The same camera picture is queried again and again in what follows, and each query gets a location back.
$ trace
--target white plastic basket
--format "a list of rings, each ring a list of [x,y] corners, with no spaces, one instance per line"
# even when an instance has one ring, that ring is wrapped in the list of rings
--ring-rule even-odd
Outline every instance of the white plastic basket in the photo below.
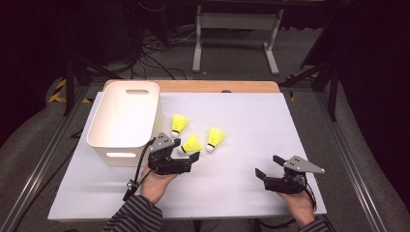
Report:
[[[145,144],[161,131],[160,86],[155,82],[109,84],[94,115],[87,142],[108,165],[137,166]],[[142,165],[146,165],[149,149]]]

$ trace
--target human hand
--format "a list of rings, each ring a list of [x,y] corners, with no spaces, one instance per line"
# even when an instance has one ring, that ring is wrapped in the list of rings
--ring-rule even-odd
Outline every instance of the human hand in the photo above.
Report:
[[[287,204],[290,214],[298,223],[299,229],[314,222],[313,206],[310,197],[305,191],[299,194],[286,194],[278,192]]]
[[[156,205],[165,194],[166,188],[169,183],[178,176],[178,174],[171,175],[158,175],[151,168],[145,166],[141,172],[141,176],[145,176],[148,172],[148,176],[141,184],[140,194],[150,200]]]

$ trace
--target yellow and black hazard tape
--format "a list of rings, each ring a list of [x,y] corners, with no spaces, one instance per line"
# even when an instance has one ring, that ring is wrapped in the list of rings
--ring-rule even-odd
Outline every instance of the yellow and black hazard tape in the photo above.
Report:
[[[67,102],[66,98],[60,98],[59,95],[61,93],[61,90],[63,90],[64,86],[66,85],[66,78],[61,78],[60,82],[58,83],[57,87],[55,87],[54,92],[51,95],[51,98],[48,100],[48,102],[61,102],[65,103]],[[94,99],[83,99],[83,103],[92,103],[94,102]]]

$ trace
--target person's right hand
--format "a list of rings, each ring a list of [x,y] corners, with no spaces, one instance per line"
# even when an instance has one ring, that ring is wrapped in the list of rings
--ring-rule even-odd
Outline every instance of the person's right hand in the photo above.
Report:
[[[278,192],[287,204],[290,214],[299,225],[299,229],[314,222],[313,206],[308,194],[302,191],[299,194],[286,194]]]

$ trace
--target person's left hand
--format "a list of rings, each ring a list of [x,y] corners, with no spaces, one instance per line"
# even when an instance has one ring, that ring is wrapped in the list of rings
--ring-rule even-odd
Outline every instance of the person's left hand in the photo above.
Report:
[[[145,166],[141,176],[145,176],[150,170],[148,166]],[[169,183],[177,176],[178,174],[158,175],[152,171],[142,182],[140,194],[156,205],[165,194]]]

